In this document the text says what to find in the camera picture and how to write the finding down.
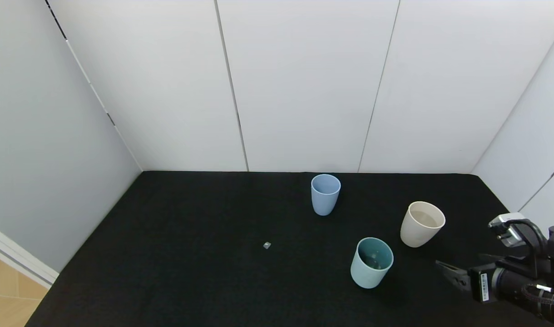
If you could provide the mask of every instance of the floor tile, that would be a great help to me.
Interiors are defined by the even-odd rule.
[[[24,327],[40,300],[0,296],[0,327]]]
[[[47,294],[47,289],[45,287],[22,273],[19,273],[18,279],[19,297],[42,300],[45,294]]]
[[[0,261],[0,295],[18,296],[18,271]]]

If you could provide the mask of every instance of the cup rim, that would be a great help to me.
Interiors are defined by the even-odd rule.
[[[419,221],[417,221],[416,219],[414,219],[414,217],[412,216],[412,213],[410,212],[410,208],[412,207],[412,205],[414,205],[414,204],[416,204],[416,203],[428,204],[428,205],[430,205],[431,207],[433,207],[434,209],[436,209],[437,211],[439,211],[440,215],[443,217],[443,223],[440,224],[440,226],[438,226],[438,227],[432,227],[432,226],[426,226],[426,225],[420,223]],[[412,219],[415,223],[417,223],[418,225],[421,225],[421,226],[424,227],[424,228],[441,229],[441,228],[443,228],[443,226],[444,226],[445,223],[447,222],[447,218],[445,217],[445,213],[443,213],[443,211],[442,211],[441,209],[439,209],[439,207],[435,206],[435,205],[432,204],[432,203],[428,203],[428,202],[425,202],[425,201],[414,201],[413,203],[410,203],[410,205],[408,205],[408,211],[407,211],[406,213],[408,213],[408,216],[410,217],[410,219]]]
[[[382,242],[388,248],[388,250],[390,251],[390,254],[392,255],[392,260],[391,260],[390,264],[388,265],[388,267],[386,267],[384,269],[372,268],[369,265],[366,265],[364,260],[362,260],[362,258],[360,258],[360,254],[358,253],[358,249],[360,248],[360,244],[362,244],[362,242],[365,241],[365,240],[378,240],[378,241]],[[370,238],[362,238],[362,240],[360,240],[358,242],[358,245],[356,246],[356,253],[358,253],[358,258],[360,259],[360,263],[362,263],[362,265],[364,265],[364,267],[366,267],[370,270],[373,270],[373,271],[387,271],[394,264],[394,253],[392,252],[392,248],[386,242],[384,242],[383,240],[380,240],[380,238],[371,238],[371,237]]]
[[[335,190],[335,192],[332,192],[332,193],[321,193],[321,192],[318,191],[316,188],[314,188],[313,182],[314,182],[314,180],[315,180],[316,178],[318,178],[319,176],[330,176],[330,177],[333,177],[333,178],[337,181],[337,190]],[[336,194],[337,192],[340,191],[340,189],[341,189],[341,182],[340,182],[340,180],[337,179],[336,176],[333,176],[332,174],[319,174],[319,175],[317,175],[317,176],[315,176],[315,177],[312,178],[312,189],[313,189],[314,191],[316,191],[317,193],[322,194],[322,195],[332,195],[332,194]]]

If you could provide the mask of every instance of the white wall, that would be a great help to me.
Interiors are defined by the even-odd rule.
[[[473,173],[510,211],[554,172],[554,45]]]
[[[0,230],[60,271],[139,172],[45,2],[0,0]]]
[[[144,170],[246,170],[213,0],[50,0]]]
[[[545,236],[550,226],[554,226],[554,176],[521,210],[521,213],[534,222]]]
[[[469,173],[554,40],[554,0],[50,2],[148,170]]]
[[[356,172],[398,0],[219,0],[248,165]]]
[[[402,0],[360,172],[471,172],[553,40],[554,1]]]

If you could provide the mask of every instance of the black cloth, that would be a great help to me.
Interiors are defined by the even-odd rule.
[[[334,175],[341,193],[320,217],[311,203],[315,173],[144,172],[27,326],[548,325],[505,302],[475,303],[435,269],[435,259],[467,268],[483,264],[478,253],[511,252],[487,229],[507,210],[478,177]],[[412,201],[433,203],[447,218],[420,248],[400,240]],[[350,276],[368,236],[395,255],[371,290]]]

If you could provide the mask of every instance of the plastic cup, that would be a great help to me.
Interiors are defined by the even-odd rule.
[[[392,267],[394,254],[383,240],[362,238],[351,263],[351,277],[358,286],[375,288]]]
[[[428,242],[445,225],[445,214],[434,205],[416,201],[410,203],[400,228],[400,238],[410,247]]]
[[[336,206],[340,194],[340,180],[329,174],[319,174],[312,179],[312,205],[315,213],[327,216]]]

